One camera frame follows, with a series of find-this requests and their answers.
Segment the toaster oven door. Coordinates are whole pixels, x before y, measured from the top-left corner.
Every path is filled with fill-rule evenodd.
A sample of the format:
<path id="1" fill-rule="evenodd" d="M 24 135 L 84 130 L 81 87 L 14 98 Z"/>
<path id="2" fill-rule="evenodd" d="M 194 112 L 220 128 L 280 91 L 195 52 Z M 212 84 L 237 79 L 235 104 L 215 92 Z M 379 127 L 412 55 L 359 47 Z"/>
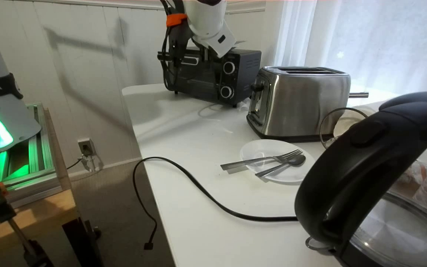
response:
<path id="1" fill-rule="evenodd" d="M 183 65 L 179 68 L 171 67 L 167 63 L 169 83 L 167 90 L 174 94 L 184 93 L 191 98 L 209 102 L 219 102 L 219 78 L 213 62 L 202 60 L 196 66 Z"/>

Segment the black toaster oven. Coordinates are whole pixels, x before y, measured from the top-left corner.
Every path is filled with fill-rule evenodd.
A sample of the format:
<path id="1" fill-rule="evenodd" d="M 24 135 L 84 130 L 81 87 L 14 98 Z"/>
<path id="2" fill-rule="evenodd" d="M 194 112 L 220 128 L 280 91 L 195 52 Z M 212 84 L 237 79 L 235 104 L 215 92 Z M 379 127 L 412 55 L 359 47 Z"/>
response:
<path id="1" fill-rule="evenodd" d="M 187 50 L 188 52 L 185 55 L 194 54 L 201 57 L 201 51 L 198 47 L 188 47 Z M 219 74 L 219 102 L 215 103 L 231 105 L 235 108 L 237 103 L 250 98 L 252 94 L 250 86 L 254 83 L 259 72 L 260 60 L 261 51 L 259 50 L 232 49 L 222 58 L 209 56 L 206 61 L 213 62 L 215 71 Z M 228 61 L 235 64 L 235 71 L 230 75 L 223 72 L 223 64 Z M 220 96 L 222 86 L 230 86 L 234 90 L 234 96 L 231 99 L 224 99 Z"/>

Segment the clear plastic plate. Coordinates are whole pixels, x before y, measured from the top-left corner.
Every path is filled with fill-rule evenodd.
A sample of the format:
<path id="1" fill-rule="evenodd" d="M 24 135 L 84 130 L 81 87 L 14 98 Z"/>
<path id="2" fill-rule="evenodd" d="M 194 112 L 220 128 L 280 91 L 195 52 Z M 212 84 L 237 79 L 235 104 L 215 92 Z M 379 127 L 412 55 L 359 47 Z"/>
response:
<path id="1" fill-rule="evenodd" d="M 267 156 L 278 156 L 294 150 L 301 150 L 305 156 L 305 162 L 301 166 L 290 166 L 288 168 L 283 166 L 281 169 L 262 177 L 262 179 L 279 182 L 280 184 L 300 184 L 316 161 L 316 157 L 310 154 L 310 150 L 303 147 L 271 139 L 255 140 L 248 142 L 241 148 L 239 159 L 242 161 Z"/>

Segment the stainless steel toaster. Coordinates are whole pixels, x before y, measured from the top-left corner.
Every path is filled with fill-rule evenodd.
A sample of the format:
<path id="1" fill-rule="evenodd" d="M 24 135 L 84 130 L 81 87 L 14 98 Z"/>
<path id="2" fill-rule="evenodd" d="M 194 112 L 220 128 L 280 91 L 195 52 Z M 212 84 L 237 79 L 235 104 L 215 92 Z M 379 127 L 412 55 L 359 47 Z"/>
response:
<path id="1" fill-rule="evenodd" d="M 331 135 L 337 120 L 322 120 L 347 105 L 349 74 L 326 67 L 265 66 L 254 83 L 264 83 L 252 92 L 247 122 L 262 139 L 285 142 L 315 142 L 319 134 Z"/>

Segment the metal knife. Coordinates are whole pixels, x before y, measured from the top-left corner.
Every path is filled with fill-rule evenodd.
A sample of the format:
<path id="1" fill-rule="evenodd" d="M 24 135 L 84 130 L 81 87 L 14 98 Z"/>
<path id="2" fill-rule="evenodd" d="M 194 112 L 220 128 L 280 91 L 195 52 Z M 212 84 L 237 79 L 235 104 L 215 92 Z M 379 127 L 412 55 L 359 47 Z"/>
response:
<path id="1" fill-rule="evenodd" d="M 265 169 L 269 169 L 272 168 L 274 166 L 280 165 L 279 162 L 275 161 L 274 159 L 267 159 L 265 161 L 261 161 L 261 162 L 255 162 L 252 164 L 248 164 L 248 165 L 243 165 L 243 166 L 238 166 L 235 168 L 231 168 L 231 169 L 224 169 L 225 172 L 229 173 L 229 174 L 235 174 L 241 171 L 251 171 L 251 167 L 253 168 L 253 172 L 259 172 L 259 171 L 263 171 Z"/>

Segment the metal fork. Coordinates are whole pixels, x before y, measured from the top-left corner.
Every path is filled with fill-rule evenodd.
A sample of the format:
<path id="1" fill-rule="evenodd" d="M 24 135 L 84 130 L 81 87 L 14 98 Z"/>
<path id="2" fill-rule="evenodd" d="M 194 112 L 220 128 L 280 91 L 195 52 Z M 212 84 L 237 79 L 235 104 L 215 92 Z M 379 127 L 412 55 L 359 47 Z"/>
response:
<path id="1" fill-rule="evenodd" d="M 229 169 L 234 169 L 237 167 L 241 167 L 241 166 L 245 166 L 245 165 L 249 165 L 249 164 L 253 164 L 253 163 L 257 163 L 257 162 L 269 161 L 269 160 L 273 160 L 273 161 L 279 162 L 279 163 L 284 163 L 284 162 L 287 162 L 290 159 L 292 159 L 294 156 L 300 155 L 302 153 L 303 153 L 303 151 L 298 149 L 298 150 L 294 150 L 294 151 L 288 152 L 286 154 L 278 155 L 278 156 L 266 156 L 266 157 L 262 157 L 262 158 L 246 159 L 246 160 L 239 161 L 239 162 L 231 162 L 231 163 L 227 163 L 227 164 L 222 164 L 222 165 L 220 165 L 220 167 L 224 171 L 227 171 Z"/>

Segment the metal spoon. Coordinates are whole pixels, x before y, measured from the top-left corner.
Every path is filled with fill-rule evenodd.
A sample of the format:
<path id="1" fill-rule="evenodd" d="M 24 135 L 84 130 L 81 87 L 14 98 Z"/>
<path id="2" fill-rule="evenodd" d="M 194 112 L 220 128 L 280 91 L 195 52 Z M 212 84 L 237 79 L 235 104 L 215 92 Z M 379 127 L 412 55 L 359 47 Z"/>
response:
<path id="1" fill-rule="evenodd" d="M 306 157 L 303 154 L 294 155 L 291 159 L 287 160 L 286 162 L 283 162 L 280 165 L 272 167 L 270 169 L 260 171 L 256 173 L 255 176 L 262 178 L 262 177 L 266 177 L 269 174 L 272 174 L 275 171 L 278 171 L 281 168 L 284 168 L 285 166 L 301 166 L 305 162 L 305 159 Z"/>

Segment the white curtain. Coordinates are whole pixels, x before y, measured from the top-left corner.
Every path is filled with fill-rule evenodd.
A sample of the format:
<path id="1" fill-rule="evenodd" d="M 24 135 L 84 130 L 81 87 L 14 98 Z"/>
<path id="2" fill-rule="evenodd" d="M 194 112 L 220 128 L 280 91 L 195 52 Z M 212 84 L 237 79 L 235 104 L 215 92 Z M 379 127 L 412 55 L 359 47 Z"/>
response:
<path id="1" fill-rule="evenodd" d="M 427 0 L 268 2 L 265 64 L 348 73 L 356 92 L 427 91 Z"/>

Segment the glass electric kettle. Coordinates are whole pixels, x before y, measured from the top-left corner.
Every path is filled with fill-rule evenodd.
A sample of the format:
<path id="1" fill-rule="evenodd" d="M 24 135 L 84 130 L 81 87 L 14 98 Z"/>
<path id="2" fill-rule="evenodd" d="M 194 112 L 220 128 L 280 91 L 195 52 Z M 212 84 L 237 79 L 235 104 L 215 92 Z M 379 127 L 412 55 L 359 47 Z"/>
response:
<path id="1" fill-rule="evenodd" d="M 383 103 L 317 159 L 295 197 L 307 247 L 342 267 L 427 267 L 427 92 Z"/>

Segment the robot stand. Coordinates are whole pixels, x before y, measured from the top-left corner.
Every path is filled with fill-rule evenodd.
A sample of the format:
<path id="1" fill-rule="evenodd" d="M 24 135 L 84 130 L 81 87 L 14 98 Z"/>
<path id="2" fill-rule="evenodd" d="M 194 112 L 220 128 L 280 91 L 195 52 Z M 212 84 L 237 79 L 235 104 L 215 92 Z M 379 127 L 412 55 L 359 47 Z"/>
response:
<path id="1" fill-rule="evenodd" d="M 29 104 L 27 109 L 41 131 L 0 152 L 0 183 L 15 210 L 15 223 L 32 242 L 63 229 L 80 266 L 103 267 L 96 242 L 100 231 L 82 219 L 76 206 L 49 111 L 41 103 Z M 0 222 L 0 258 L 11 248 L 18 248 L 23 259 L 28 256 L 9 223 Z"/>

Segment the wall socket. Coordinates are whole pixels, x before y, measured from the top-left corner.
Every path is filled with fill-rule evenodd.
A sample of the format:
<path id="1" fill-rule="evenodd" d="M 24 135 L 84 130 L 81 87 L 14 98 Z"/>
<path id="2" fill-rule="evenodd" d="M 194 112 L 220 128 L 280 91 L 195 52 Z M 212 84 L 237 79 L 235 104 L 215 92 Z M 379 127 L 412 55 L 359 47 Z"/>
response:
<path id="1" fill-rule="evenodd" d="M 95 156 L 96 150 L 90 138 L 82 138 L 77 140 L 79 149 L 83 156 Z"/>

